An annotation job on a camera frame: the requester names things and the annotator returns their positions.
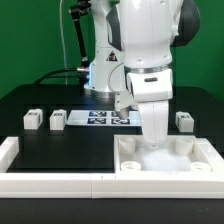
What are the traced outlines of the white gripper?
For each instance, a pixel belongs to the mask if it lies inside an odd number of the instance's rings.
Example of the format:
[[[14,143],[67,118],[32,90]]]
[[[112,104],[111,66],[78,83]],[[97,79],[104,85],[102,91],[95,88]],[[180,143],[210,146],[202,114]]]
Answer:
[[[144,140],[156,145],[168,132],[169,100],[173,97],[172,70],[127,74],[127,88],[137,103]]]

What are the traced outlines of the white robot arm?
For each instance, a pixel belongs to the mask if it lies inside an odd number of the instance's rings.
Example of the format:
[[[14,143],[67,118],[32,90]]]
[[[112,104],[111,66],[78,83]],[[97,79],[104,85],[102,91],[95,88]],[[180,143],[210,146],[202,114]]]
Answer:
[[[85,92],[115,99],[122,119],[139,111],[146,142],[166,139],[173,96],[170,49],[187,45],[200,27],[195,0],[90,0],[95,58]]]

